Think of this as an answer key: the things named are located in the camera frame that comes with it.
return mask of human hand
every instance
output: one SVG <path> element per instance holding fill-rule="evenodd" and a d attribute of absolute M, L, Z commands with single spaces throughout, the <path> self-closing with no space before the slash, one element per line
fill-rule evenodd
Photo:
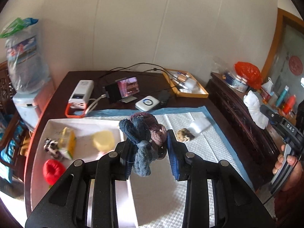
<path fill-rule="evenodd" d="M 284 151 L 285 149 L 285 145 L 281 146 L 282 151 Z M 282 167 L 282 162 L 284 160 L 284 156 L 282 154 L 280 154 L 278 156 L 278 160 L 275 164 L 275 167 L 273 168 L 272 172 L 273 174 L 276 174 L 278 172 L 278 170 Z M 294 165 L 297 162 L 297 158 L 295 156 L 290 156 L 288 155 L 287 157 L 287 163 L 294 167 Z M 287 191 L 290 188 L 294 187 L 297 185 L 297 183 L 300 181 L 301 176 L 302 176 L 302 165 L 300 162 L 297 163 L 297 165 L 295 166 L 295 168 L 293 169 L 293 171 L 291 172 L 289 178 L 287 179 L 286 183 L 284 184 L 282 191 Z"/>

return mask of blue bottle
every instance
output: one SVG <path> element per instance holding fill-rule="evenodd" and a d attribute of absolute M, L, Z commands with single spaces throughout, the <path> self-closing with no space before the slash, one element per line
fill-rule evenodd
<path fill-rule="evenodd" d="M 288 86 L 286 86 L 286 87 L 284 88 L 284 90 L 282 91 L 281 95 L 279 96 L 277 102 L 275 103 L 275 106 L 276 106 L 276 107 L 279 107 L 279 106 L 280 106 L 280 104 L 282 103 L 282 101 L 283 101 L 283 99 L 285 98 L 286 94 L 288 93 L 288 89 L 289 89 Z"/>

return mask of white cable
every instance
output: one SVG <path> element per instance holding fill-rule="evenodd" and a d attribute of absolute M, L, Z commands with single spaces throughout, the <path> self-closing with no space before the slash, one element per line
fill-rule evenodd
<path fill-rule="evenodd" d="M 91 103 L 89 105 L 89 107 L 86 109 L 85 114 L 89 114 L 92 110 L 94 110 L 96 108 L 96 106 L 98 105 L 98 101 L 101 100 L 102 98 L 107 97 L 106 94 L 101 95 L 98 99 L 95 98 L 90 98 L 90 100 L 94 100 L 93 103 Z"/>

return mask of wooden cabinet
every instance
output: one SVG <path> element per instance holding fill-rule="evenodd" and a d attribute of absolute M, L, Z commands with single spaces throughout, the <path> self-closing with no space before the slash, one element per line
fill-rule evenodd
<path fill-rule="evenodd" d="M 244 94 L 230 88 L 220 74 L 211 73 L 211 77 L 206 86 L 210 100 L 225 116 L 248 150 L 261 176 L 260 185 L 269 182 L 273 177 L 272 169 L 279 150 L 270 134 L 252 120 L 243 103 Z"/>
<path fill-rule="evenodd" d="M 21 181 L 24 180 L 24 167 L 25 167 L 25 156 L 19 154 L 22 142 L 27 131 L 25 125 L 21 123 L 21 118 L 16 111 L 16 107 L 12 101 L 12 97 L 15 95 L 16 91 L 12 86 L 9 72 L 7 69 L 7 62 L 0 63 L 0 111 L 3 114 L 13 115 L 10 123 L 5 129 L 3 136 L 0 140 L 0 152 L 6 150 L 8 144 L 11 140 L 14 140 L 15 146 L 13 148 L 13 155 L 9 155 L 12 159 L 12 163 L 7 163 L 0 157 L 0 163 L 10 167 L 13 170 L 13 174 L 16 178 L 19 178 Z M 17 126 L 20 125 L 24 130 L 23 133 L 17 137 L 14 136 Z"/>

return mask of red plastic bag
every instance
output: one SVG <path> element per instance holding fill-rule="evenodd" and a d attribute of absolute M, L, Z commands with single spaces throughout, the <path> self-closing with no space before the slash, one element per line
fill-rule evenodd
<path fill-rule="evenodd" d="M 262 85 L 262 75 L 257 66 L 251 63 L 237 62 L 234 65 L 235 72 L 248 80 L 248 85 L 255 90 L 261 89 Z"/>

